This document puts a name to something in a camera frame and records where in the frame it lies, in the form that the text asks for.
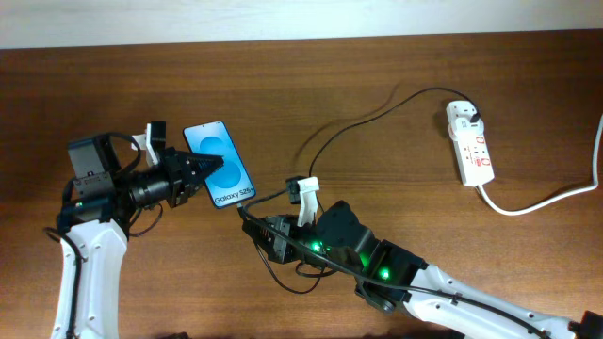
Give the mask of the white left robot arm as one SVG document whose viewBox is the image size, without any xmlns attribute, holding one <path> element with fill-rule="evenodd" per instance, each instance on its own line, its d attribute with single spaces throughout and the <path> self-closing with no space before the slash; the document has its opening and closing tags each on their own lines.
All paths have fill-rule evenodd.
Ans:
<svg viewBox="0 0 603 339">
<path fill-rule="evenodd" d="M 117 133 L 71 143 L 75 176 L 62 193 L 55 226 L 45 233 L 62 248 L 54 338 L 116 338 L 119 283 L 131 227 L 140 213 L 186 203 L 224 163 L 219 155 L 163 148 L 144 171 L 135 158 L 121 166 Z"/>
</svg>

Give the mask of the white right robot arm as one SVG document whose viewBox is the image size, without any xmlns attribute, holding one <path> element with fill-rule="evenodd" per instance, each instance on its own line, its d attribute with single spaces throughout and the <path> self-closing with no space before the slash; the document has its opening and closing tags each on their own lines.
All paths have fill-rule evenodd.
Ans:
<svg viewBox="0 0 603 339">
<path fill-rule="evenodd" d="M 386 314 L 396 311 L 459 332 L 463 338 L 599 338 L 602 317 L 581 320 L 511 304 L 459 282 L 438 266 L 387 240 L 377 239 L 340 201 L 317 223 L 297 227 L 298 217 L 253 216 L 242 207 L 250 236 L 273 261 L 300 260 L 351 275 L 355 293 Z"/>
</svg>

